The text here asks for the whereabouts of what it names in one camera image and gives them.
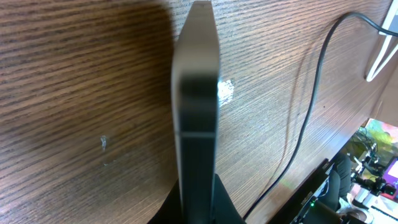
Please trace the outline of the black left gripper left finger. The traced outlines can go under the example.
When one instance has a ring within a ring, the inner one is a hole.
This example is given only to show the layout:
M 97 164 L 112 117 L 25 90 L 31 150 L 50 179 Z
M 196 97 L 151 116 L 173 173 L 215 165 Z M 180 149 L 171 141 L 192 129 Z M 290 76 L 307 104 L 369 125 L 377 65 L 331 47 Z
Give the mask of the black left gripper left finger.
M 177 179 L 168 196 L 148 224 L 184 224 L 182 183 Z

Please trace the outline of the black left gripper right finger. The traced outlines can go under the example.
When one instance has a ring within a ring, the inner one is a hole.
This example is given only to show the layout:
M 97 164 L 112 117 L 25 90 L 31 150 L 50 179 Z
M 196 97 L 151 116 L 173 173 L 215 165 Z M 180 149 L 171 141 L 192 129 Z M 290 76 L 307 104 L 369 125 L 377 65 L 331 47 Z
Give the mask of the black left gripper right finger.
M 236 210 L 218 174 L 215 174 L 213 223 L 245 224 L 245 221 Z

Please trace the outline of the teal screen smartphone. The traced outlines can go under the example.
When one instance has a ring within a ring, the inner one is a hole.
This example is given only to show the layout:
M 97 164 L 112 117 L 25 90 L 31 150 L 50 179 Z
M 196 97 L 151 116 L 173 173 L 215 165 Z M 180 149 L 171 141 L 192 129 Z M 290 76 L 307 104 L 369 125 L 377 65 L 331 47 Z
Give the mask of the teal screen smartphone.
M 220 46 L 211 1 L 194 1 L 175 46 L 171 94 L 184 223 L 211 223 Z

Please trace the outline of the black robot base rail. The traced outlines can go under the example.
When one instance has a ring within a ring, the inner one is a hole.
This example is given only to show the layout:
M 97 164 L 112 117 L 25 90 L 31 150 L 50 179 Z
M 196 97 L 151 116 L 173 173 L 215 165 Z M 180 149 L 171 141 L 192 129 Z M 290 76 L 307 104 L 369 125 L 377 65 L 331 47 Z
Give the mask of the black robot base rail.
M 267 223 L 291 224 L 303 221 L 306 213 L 315 205 L 325 188 L 332 167 L 333 164 L 328 159 L 324 159 Z

